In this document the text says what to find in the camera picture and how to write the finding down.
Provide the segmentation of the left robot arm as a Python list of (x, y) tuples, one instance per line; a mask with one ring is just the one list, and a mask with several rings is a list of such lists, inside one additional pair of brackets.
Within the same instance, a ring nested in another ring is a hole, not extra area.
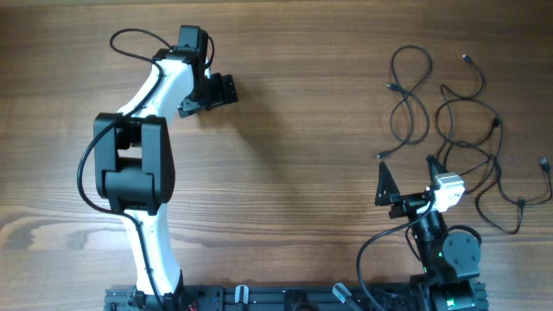
[(175, 116), (238, 102), (230, 74), (211, 73), (214, 44), (198, 26), (183, 25), (178, 42), (168, 42), (152, 57), (149, 77), (128, 104), (115, 113), (100, 113), (93, 139), (78, 166), (84, 188), (84, 166), (94, 157), (99, 196), (105, 213), (119, 217), (129, 234), (137, 283), (129, 290), (136, 310), (193, 310), (181, 267), (168, 232), (168, 202), (175, 189), (175, 164), (168, 126)]

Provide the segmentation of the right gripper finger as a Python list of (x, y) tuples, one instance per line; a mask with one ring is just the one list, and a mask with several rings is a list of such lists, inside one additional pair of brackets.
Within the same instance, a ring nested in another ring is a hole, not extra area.
[(378, 166), (378, 186), (375, 195), (376, 206), (389, 206), (400, 200), (401, 194), (385, 162)]
[(444, 168), (443, 165), (437, 160), (434, 155), (428, 155), (426, 161), (429, 167), (429, 176), (435, 178), (437, 175), (446, 174), (448, 171)]

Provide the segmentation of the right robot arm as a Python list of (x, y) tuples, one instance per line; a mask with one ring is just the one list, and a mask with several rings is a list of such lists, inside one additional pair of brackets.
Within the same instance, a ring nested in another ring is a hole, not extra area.
[(410, 279), (419, 310), (488, 310), (480, 276), (481, 236), (466, 225), (445, 224), (443, 214), (465, 192), (462, 178), (427, 157), (431, 184), (421, 193), (401, 194), (385, 162), (379, 164), (377, 206), (392, 219), (405, 217), (415, 238), (423, 273)]

